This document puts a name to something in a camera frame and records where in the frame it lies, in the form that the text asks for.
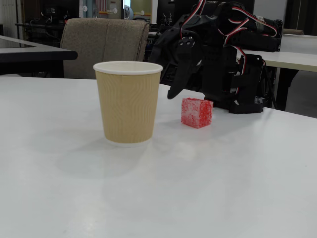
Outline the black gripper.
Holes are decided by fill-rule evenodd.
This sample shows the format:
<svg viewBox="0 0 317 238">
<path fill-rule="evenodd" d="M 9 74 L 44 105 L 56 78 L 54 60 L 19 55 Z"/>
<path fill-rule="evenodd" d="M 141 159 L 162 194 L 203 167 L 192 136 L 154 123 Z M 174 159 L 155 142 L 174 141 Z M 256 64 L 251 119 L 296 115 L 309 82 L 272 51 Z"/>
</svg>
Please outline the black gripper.
<svg viewBox="0 0 317 238">
<path fill-rule="evenodd" d="M 208 1 L 197 6 L 158 38 L 158 64 L 178 65 L 168 99 L 183 89 L 198 92 L 204 61 L 218 60 L 222 53 L 224 3 Z"/>
</svg>

